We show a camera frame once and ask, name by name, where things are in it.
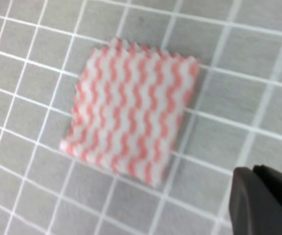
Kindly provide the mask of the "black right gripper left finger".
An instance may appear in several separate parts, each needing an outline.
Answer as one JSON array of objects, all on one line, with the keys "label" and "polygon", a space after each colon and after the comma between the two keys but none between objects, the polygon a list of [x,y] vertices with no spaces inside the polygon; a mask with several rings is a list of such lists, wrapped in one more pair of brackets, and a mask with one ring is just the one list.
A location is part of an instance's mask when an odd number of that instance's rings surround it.
[{"label": "black right gripper left finger", "polygon": [[282,205],[253,169],[234,169],[229,214],[235,235],[282,235]]}]

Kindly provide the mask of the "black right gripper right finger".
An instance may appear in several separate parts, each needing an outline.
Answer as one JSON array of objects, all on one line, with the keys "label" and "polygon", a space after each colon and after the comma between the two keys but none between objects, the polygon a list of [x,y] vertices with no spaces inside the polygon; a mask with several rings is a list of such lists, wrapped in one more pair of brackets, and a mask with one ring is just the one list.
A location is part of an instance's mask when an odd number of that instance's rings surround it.
[{"label": "black right gripper right finger", "polygon": [[253,172],[259,176],[278,203],[282,205],[282,173],[265,165],[255,165]]}]

